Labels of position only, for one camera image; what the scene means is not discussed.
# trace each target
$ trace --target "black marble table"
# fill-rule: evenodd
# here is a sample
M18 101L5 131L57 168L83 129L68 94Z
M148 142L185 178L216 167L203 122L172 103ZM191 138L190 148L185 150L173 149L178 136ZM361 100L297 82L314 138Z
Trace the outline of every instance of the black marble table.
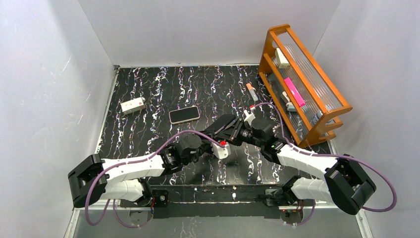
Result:
M251 83L260 99L271 97L258 78L258 66L194 66L121 68L105 119L98 151L101 158L142 156L157 150L169 137L186 129L203 130L222 114L243 117L245 108L255 104L246 84ZM146 109L124 116L121 102L144 97ZM201 118L171 125L169 111L197 106ZM279 133L279 120L268 106L256 109ZM290 132L285 126L285 133ZM328 144L311 148L329 153ZM268 184L285 183L293 175L309 175L294 168L268 162L252 145L233 147L232 154L219 160L204 154L197 163L185 166L171 176L151 178L151 185Z

